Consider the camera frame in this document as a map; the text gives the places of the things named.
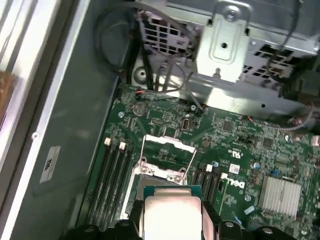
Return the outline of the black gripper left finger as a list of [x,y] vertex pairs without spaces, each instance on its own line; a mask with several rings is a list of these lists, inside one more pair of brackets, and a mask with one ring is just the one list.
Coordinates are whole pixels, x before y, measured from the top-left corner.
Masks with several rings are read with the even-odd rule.
[[118,221],[114,227],[100,231],[96,225],[86,224],[69,230],[63,240],[142,240],[139,223],[143,201],[135,200],[128,219]]

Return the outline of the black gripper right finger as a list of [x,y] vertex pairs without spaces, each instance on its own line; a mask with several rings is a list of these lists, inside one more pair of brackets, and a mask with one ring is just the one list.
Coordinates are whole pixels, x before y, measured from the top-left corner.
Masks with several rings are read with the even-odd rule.
[[284,240],[285,233],[275,227],[247,230],[230,220],[222,220],[209,201],[202,202],[202,240]]

